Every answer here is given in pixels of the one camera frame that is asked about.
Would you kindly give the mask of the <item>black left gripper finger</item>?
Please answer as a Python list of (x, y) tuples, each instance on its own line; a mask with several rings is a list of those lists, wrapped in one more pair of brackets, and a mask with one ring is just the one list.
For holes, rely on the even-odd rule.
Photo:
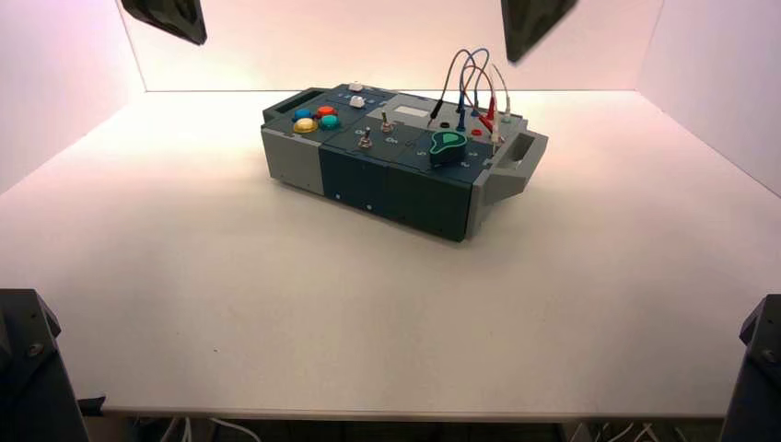
[(169, 35), (194, 45), (206, 42), (199, 0), (122, 0), (121, 5), (133, 18)]

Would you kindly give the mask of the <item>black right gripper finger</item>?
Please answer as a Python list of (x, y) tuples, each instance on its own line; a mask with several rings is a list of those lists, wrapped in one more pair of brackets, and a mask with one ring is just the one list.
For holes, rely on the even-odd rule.
[(576, 5), (576, 0), (502, 0), (507, 60), (520, 63)]

